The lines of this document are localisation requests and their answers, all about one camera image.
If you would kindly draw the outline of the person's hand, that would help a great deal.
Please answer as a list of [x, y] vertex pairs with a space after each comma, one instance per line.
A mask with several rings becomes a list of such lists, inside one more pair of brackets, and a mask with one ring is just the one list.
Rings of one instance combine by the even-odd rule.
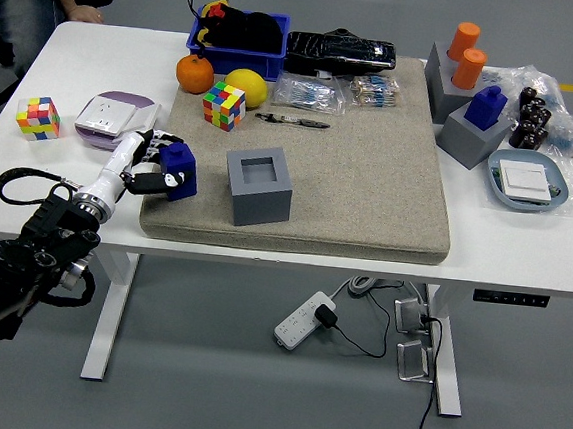
[[70, 21], [100, 23], [104, 22], [102, 13], [98, 8], [89, 5], [71, 4], [65, 7], [66, 17]]

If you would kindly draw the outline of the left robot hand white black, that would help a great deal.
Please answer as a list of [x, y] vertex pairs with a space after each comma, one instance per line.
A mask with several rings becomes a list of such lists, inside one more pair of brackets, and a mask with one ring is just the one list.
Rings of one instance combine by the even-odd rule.
[[160, 150], [174, 143], [184, 145], [182, 138], [163, 130], [126, 133], [99, 172], [97, 180], [80, 188], [73, 199], [85, 205], [97, 206], [105, 216], [110, 217], [125, 190], [131, 194], [153, 195], [174, 192], [190, 185], [196, 176], [193, 170], [132, 173], [132, 168], [140, 163], [158, 163]]

